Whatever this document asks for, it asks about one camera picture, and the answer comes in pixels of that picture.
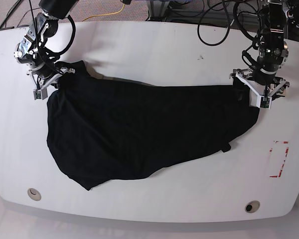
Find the black t-shirt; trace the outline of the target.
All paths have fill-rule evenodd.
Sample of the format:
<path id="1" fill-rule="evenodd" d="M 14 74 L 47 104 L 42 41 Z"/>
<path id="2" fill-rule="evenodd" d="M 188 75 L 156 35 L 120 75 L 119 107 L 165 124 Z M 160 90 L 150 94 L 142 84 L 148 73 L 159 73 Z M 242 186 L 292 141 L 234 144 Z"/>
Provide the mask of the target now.
<path id="1" fill-rule="evenodd" d="M 148 86 L 96 79 L 83 61 L 68 67 L 47 100 L 47 146 L 86 190 L 229 151 L 259 117 L 247 86 Z"/>

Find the red tape rectangle marking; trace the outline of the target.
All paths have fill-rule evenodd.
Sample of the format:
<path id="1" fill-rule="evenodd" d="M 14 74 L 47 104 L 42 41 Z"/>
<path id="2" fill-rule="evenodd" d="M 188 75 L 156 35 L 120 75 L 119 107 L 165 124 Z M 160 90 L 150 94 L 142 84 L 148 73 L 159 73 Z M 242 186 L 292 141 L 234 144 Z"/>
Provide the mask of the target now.
<path id="1" fill-rule="evenodd" d="M 274 141 L 270 148 L 267 174 L 270 178 L 280 178 L 288 156 L 288 141 Z"/>

